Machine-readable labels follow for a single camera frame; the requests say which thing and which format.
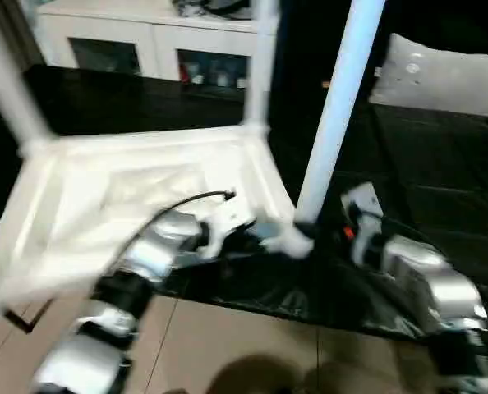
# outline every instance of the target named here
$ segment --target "white cushion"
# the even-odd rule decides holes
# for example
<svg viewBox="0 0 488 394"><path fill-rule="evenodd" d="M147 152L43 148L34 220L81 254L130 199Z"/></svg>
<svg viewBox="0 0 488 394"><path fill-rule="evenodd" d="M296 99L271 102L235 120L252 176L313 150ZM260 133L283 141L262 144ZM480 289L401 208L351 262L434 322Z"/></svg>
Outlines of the white cushion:
<svg viewBox="0 0 488 394"><path fill-rule="evenodd" d="M392 34L369 101L488 116L488 55L438 51Z"/></svg>

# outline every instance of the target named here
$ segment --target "white cabinet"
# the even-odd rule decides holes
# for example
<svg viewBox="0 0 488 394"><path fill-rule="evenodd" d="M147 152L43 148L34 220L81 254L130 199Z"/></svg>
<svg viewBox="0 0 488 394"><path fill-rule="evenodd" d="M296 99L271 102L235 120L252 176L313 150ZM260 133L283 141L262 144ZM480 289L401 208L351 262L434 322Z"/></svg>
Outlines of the white cabinet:
<svg viewBox="0 0 488 394"><path fill-rule="evenodd" d="M53 50L53 66L159 77L150 24L59 15L42 15L39 23Z"/></svg>
<svg viewBox="0 0 488 394"><path fill-rule="evenodd" d="M255 21L179 17L169 0L55 0L39 7L39 23L53 66L184 80L193 64L203 83L220 85L213 77L218 68L218 81L230 79L232 87L246 85L257 34ZM273 52L276 21L270 27Z"/></svg>

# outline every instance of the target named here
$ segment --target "black table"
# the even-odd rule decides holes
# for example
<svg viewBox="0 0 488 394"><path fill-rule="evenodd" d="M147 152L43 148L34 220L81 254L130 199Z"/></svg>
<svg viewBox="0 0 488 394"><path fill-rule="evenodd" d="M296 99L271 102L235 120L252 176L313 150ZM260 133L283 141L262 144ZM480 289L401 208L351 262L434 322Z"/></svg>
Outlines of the black table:
<svg viewBox="0 0 488 394"><path fill-rule="evenodd" d="M25 78L59 135L225 126L242 102L203 97L178 83L35 66ZM306 108L272 104L269 143L297 200L322 97ZM0 215L19 171L16 144L0 118ZM406 310L335 248L338 197L372 181L384 212L435 240L472 278L488 306L488 118L357 103L343 142L316 247L303 261L256 256L174 274L164 294L365 332L396 340L421 335Z"/></svg>

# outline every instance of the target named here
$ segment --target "white pole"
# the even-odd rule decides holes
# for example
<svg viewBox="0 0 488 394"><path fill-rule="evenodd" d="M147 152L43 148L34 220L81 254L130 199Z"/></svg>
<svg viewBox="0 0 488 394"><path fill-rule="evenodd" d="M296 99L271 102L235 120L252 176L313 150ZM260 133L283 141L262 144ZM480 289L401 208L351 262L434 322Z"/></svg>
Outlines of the white pole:
<svg viewBox="0 0 488 394"><path fill-rule="evenodd" d="M313 223L329 181L361 85L385 0L352 0L325 107L295 212L296 222Z"/></svg>
<svg viewBox="0 0 488 394"><path fill-rule="evenodd" d="M267 109L269 88L275 53L275 32L272 31L277 2L275 0L260 0L251 2L258 7L257 34L255 51L251 56L250 71L248 73L248 89L246 92L246 106L244 122L250 126L258 126L258 131L267 127Z"/></svg>
<svg viewBox="0 0 488 394"><path fill-rule="evenodd" d="M22 149L52 137L0 32L0 112Z"/></svg>

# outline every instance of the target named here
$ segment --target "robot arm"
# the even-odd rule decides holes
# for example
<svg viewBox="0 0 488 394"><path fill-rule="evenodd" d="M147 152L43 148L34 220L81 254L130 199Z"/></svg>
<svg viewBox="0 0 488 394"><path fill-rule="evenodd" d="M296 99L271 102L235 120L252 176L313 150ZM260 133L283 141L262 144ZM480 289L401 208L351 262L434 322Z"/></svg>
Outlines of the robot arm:
<svg viewBox="0 0 488 394"><path fill-rule="evenodd" d="M122 392L131 367L128 351L155 287L175 269L214 261L235 231L263 232L246 201L233 194L202 221L167 209L144 226L97 281L68 335L40 365L33 390Z"/></svg>
<svg viewBox="0 0 488 394"><path fill-rule="evenodd" d="M487 313L474 283L433 245L385 235L372 184L350 190L342 203L355 229L352 261L384 274L406 296L441 376L441 392L488 393L488 357L477 351L484 348Z"/></svg>

